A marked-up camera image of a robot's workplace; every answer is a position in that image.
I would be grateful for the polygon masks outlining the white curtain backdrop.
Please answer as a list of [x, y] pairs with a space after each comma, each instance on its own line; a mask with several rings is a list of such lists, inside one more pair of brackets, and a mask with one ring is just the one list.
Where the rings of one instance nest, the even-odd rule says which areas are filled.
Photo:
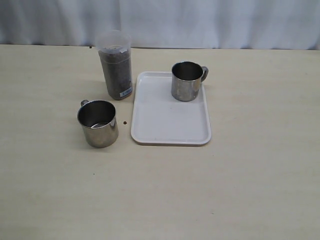
[[317, 0], [3, 0], [3, 44], [93, 46], [105, 32], [136, 48], [320, 48]]

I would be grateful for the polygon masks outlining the steel mug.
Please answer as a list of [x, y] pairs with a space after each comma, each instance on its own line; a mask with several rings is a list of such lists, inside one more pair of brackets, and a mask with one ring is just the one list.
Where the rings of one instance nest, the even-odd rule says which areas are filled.
[[173, 65], [171, 73], [171, 95], [178, 101], [191, 102], [197, 98], [209, 69], [195, 62], [182, 61]]
[[82, 100], [77, 120], [87, 143], [94, 148], [111, 146], [119, 136], [115, 106], [106, 100]]

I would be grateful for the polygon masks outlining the white plastic tray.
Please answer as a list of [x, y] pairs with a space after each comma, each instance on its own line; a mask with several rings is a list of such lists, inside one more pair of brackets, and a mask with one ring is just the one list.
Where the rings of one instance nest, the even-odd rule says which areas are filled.
[[131, 137], [142, 145], [202, 146], [212, 137], [205, 88], [195, 100], [171, 94], [172, 74], [144, 71], [136, 81]]

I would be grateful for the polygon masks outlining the translucent plastic tumbler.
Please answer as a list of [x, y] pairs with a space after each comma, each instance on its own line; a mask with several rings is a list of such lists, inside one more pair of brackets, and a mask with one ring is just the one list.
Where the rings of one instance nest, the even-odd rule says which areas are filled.
[[99, 35], [95, 42], [110, 97], [122, 100], [132, 93], [131, 38], [120, 30]]

